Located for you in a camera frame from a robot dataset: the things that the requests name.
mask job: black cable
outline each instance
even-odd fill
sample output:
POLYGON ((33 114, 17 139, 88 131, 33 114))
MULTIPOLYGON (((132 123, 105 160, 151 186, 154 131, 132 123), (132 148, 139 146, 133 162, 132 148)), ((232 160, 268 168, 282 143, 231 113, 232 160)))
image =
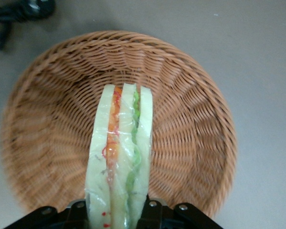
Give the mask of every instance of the black cable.
POLYGON ((16 3, 0 7, 0 50, 3 49, 11 31, 12 22, 36 21, 53 14, 54 0, 20 0, 16 3))

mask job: gray floor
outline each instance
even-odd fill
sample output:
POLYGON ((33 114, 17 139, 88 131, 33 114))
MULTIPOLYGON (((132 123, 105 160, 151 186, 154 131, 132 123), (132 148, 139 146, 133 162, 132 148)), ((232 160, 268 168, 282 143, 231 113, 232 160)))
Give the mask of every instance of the gray floor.
MULTIPOLYGON (((21 72, 52 45, 99 30, 152 35, 193 56, 232 110, 239 144, 224 229, 286 229, 286 0, 57 0, 0 52, 0 115, 21 72)), ((23 216, 0 163, 0 228, 23 216)))

